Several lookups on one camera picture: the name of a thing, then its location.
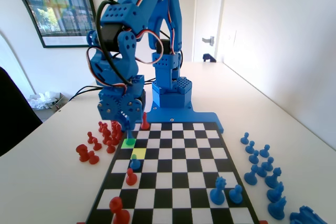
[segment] chessboard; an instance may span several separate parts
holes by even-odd
[[[133,224],[259,224],[216,123],[152,123],[146,131],[137,124],[133,136],[134,145],[119,144],[86,224],[111,224],[109,203],[117,196]],[[141,166],[129,186],[133,154]],[[226,179],[222,205],[209,197],[218,176]],[[243,188],[239,205],[228,195],[237,184]]]

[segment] blue chess piece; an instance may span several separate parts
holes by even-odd
[[[262,163],[262,164],[261,164],[261,167],[258,167],[257,174],[258,174],[260,177],[265,178],[265,177],[267,176],[266,167],[267,167],[267,163]]]
[[[282,182],[280,182],[275,189],[269,189],[267,191],[267,198],[273,203],[279,201],[281,199],[281,194],[284,190],[283,186],[284,185],[282,184]]]
[[[210,199],[216,205],[221,205],[225,201],[223,190],[226,185],[226,180],[222,177],[216,179],[216,188],[210,191]]]
[[[258,155],[259,155],[259,152],[258,151],[254,151],[253,155],[251,155],[251,156],[248,157],[248,160],[250,160],[250,162],[252,164],[258,164],[259,163]]]
[[[289,216],[290,224],[327,224],[313,209],[307,206],[300,207],[300,212],[292,212]]]
[[[269,157],[267,162],[263,162],[262,164],[267,164],[267,167],[265,168],[266,171],[270,172],[271,170],[273,170],[273,166],[272,163],[274,162],[274,158]]]
[[[128,139],[134,138],[131,130],[127,130],[127,138]]]
[[[268,185],[270,188],[273,188],[273,189],[276,188],[279,184],[278,177],[280,175],[281,175],[281,169],[275,168],[273,171],[273,174],[265,178],[266,185]]]
[[[257,184],[258,180],[256,177],[256,172],[258,171],[258,166],[257,165],[253,165],[251,167],[251,172],[250,173],[245,173],[244,175],[244,180],[249,184],[254,186],[255,184]]]
[[[270,146],[268,144],[265,145],[264,149],[261,150],[259,152],[259,154],[262,156],[262,157],[269,157],[269,153],[268,153],[268,150],[269,150]]]
[[[241,185],[236,185],[235,186],[235,189],[231,189],[229,191],[229,197],[230,197],[230,200],[234,203],[234,204],[237,204],[239,205],[240,203],[243,202],[243,196],[242,196],[242,187]]]
[[[137,160],[137,157],[135,154],[132,155],[132,162],[131,162],[131,165],[130,167],[133,169],[133,170],[137,170],[139,169],[141,166],[141,163],[139,160]]]
[[[275,203],[270,203],[268,205],[269,214],[272,215],[272,217],[277,220],[282,220],[285,217],[283,209],[285,208],[286,203],[287,203],[286,197],[281,198],[279,201]]]
[[[245,134],[244,134],[244,137],[242,137],[241,139],[240,139],[240,142],[242,143],[242,144],[248,144],[248,132],[246,132]]]
[[[250,141],[250,145],[245,147],[247,153],[252,154],[254,152],[254,141]]]

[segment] black chair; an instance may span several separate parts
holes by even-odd
[[[210,62],[217,62],[210,54],[203,54],[203,61],[206,62],[207,60],[210,60]]]
[[[19,88],[0,67],[0,156],[10,151],[42,124]]]

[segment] blue pawn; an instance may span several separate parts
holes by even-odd
[[[250,162],[252,164],[258,164],[259,163],[258,155],[259,155],[259,152],[258,151],[254,151],[253,155],[251,155],[251,156],[248,157],[248,160],[250,160]]]
[[[236,185],[235,189],[229,191],[230,200],[237,205],[242,203],[243,202],[242,191],[243,191],[242,187],[240,185]]]
[[[141,166],[141,163],[139,160],[137,160],[137,157],[135,154],[132,155],[132,162],[131,162],[131,165],[130,167],[133,169],[133,170],[137,170],[139,169]]]
[[[216,189],[212,189],[210,192],[210,199],[216,205],[221,205],[225,201],[223,190],[226,185],[226,180],[222,177],[216,179]]]
[[[269,157],[269,153],[268,153],[269,148],[270,148],[269,145],[266,144],[265,147],[264,147],[264,149],[259,152],[260,155],[262,157]]]
[[[284,190],[283,186],[284,185],[282,184],[282,182],[280,182],[275,189],[269,189],[267,191],[267,198],[273,203],[279,201],[281,199],[281,194]]]
[[[285,208],[286,203],[286,197],[281,198],[278,202],[270,203],[268,205],[269,214],[277,220],[282,220],[285,217],[283,209]]]
[[[258,180],[256,177],[256,172],[258,171],[258,166],[257,165],[253,165],[251,167],[251,172],[250,173],[245,173],[244,175],[244,180],[249,184],[254,186],[255,184],[257,184]]]
[[[270,188],[276,188],[279,185],[278,177],[281,175],[281,169],[275,168],[271,176],[265,178],[266,185]]]
[[[254,152],[254,141],[250,141],[250,145],[245,147],[247,153],[252,154]]]
[[[244,134],[244,137],[242,137],[241,139],[240,139],[240,142],[242,143],[242,144],[248,144],[248,132],[246,132],[245,134]]]
[[[274,162],[274,158],[269,157],[267,162],[262,163],[262,164],[267,164],[267,167],[265,168],[266,171],[270,172],[271,170],[273,170],[273,166],[272,166],[273,162]]]
[[[266,167],[267,167],[267,163],[262,163],[262,164],[261,164],[261,167],[258,167],[257,174],[258,174],[260,177],[265,178],[265,177],[267,176],[267,171],[265,170]]]

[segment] yellow square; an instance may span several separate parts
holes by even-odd
[[[145,159],[146,148],[134,148],[132,155],[135,154],[137,159]]]

